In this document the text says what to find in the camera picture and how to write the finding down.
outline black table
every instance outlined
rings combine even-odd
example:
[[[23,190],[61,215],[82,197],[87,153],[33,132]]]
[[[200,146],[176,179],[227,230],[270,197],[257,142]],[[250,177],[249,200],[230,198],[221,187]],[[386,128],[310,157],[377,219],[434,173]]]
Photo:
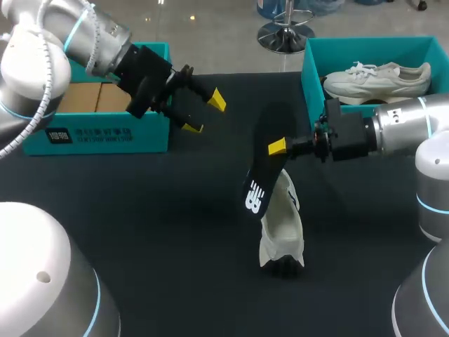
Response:
[[[176,100],[202,113],[203,135],[173,131],[168,154],[14,154],[0,163],[0,201],[62,223],[115,297],[123,337],[393,336],[394,293],[432,246],[417,226],[413,158],[289,163],[306,270],[264,275],[260,224],[239,193],[268,102],[290,102],[308,132],[300,75],[203,79],[219,86],[226,116],[185,93]]]

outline shoelace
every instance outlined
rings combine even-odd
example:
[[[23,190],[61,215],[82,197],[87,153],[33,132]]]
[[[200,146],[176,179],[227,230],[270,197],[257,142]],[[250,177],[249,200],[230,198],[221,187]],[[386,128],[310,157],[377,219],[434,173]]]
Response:
[[[374,71],[374,68],[377,68],[376,65],[364,65],[359,61],[354,63],[357,63],[357,66],[346,70],[348,74],[352,74],[354,79],[361,79],[362,77],[368,77],[370,75],[377,76],[377,72]]]

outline shoe box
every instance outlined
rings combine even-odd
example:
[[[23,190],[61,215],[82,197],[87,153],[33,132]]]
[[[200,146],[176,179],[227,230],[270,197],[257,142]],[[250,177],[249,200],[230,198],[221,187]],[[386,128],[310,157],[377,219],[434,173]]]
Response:
[[[170,61],[165,43],[145,45]],[[125,111],[130,96],[107,80],[90,77],[71,62],[72,80],[52,122],[23,144],[30,156],[166,152],[170,120],[148,111],[137,119]]]
[[[395,62],[403,67],[431,65],[428,94],[449,92],[449,58],[435,37],[350,37],[308,39],[301,81],[309,112],[310,125],[323,112],[325,96],[320,78],[355,65],[383,65]],[[343,113],[373,115],[377,105],[342,105]]]

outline teal box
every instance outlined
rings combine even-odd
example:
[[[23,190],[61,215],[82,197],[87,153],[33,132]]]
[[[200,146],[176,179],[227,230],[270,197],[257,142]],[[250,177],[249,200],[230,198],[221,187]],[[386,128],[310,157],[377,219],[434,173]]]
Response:
[[[435,37],[354,37],[308,39],[302,67],[302,89],[311,127],[323,112],[324,94],[319,77],[341,72],[359,61],[367,65],[395,62],[403,67],[431,65],[428,94],[449,92],[449,59]],[[377,105],[343,105],[342,112],[373,115]]]
[[[146,46],[171,62],[166,43],[142,42],[135,45]],[[72,83],[108,82],[88,76],[86,70],[75,62],[71,65]],[[56,112],[45,130],[26,139],[23,150],[30,156],[166,152],[169,128],[170,120],[156,112],[147,112],[141,119],[127,112]]]

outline white sneaker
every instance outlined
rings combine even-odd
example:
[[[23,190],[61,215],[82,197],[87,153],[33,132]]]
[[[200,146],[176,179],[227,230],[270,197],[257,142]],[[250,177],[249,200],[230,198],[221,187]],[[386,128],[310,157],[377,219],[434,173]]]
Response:
[[[299,210],[295,186],[287,171],[282,170],[274,186],[267,212],[261,220],[260,267],[284,256],[293,257],[304,267],[304,239]]]
[[[425,95],[430,78],[427,62],[419,68],[405,68],[392,62],[380,67],[357,62],[357,66],[345,72],[326,76],[323,87],[332,98],[345,104],[360,105],[368,100],[393,103]]]

